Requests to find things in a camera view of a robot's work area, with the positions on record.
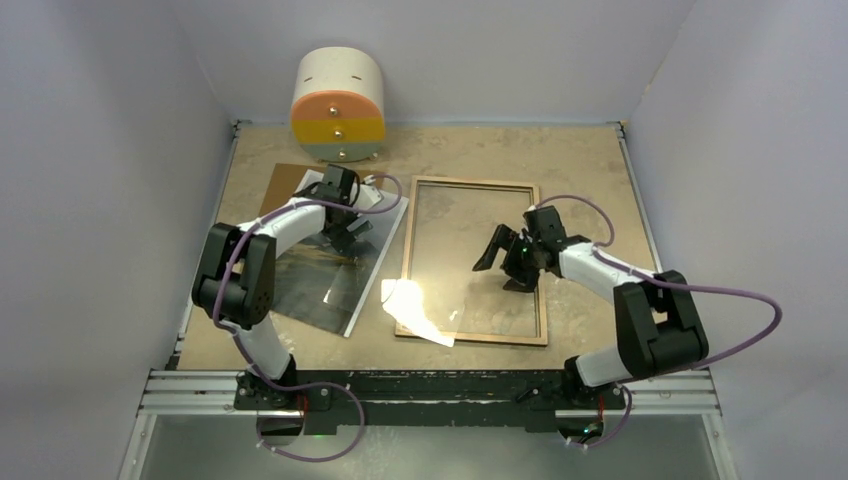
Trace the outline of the mountain landscape photo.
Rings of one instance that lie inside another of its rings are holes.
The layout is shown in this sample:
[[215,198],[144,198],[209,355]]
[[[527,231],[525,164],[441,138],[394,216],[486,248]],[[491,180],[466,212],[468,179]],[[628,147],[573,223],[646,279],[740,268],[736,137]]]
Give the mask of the mountain landscape photo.
[[321,231],[296,244],[277,238],[286,249],[276,259],[273,313],[342,337],[351,335],[409,203],[405,196],[379,190],[384,200],[376,209],[389,211],[342,213],[342,221],[363,218],[373,224],[353,255],[337,253]]

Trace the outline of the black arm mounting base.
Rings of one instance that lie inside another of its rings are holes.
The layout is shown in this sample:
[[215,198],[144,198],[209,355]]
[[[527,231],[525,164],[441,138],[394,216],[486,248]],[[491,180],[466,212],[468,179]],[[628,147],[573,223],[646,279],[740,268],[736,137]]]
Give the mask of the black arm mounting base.
[[612,386],[579,391],[561,370],[305,370],[283,390],[238,376],[233,406],[305,417],[308,435],[340,426],[514,427],[530,433],[595,436],[602,414],[627,402]]

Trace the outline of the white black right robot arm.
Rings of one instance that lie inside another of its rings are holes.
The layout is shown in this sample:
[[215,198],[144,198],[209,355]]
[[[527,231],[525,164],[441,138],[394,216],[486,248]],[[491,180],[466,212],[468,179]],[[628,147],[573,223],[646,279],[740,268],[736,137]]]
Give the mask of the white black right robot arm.
[[498,225],[474,271],[493,267],[498,253],[507,291],[536,290],[542,273],[576,282],[614,308],[612,346],[565,361],[561,392],[576,407],[596,399],[601,388],[688,367],[706,358],[709,343],[685,278],[677,271],[656,273],[602,261],[599,248],[570,235],[552,206],[528,210],[515,231]]

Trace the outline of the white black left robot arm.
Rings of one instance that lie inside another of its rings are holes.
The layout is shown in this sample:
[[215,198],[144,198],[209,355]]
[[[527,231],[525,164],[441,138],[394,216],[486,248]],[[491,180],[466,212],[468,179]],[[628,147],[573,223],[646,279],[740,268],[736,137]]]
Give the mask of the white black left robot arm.
[[340,251],[351,246],[357,235],[352,224],[384,202],[374,182],[331,165],[283,206],[246,223],[216,223],[207,234],[191,300],[230,335],[272,408],[287,408],[298,395],[296,361],[270,315],[277,259],[316,234]]

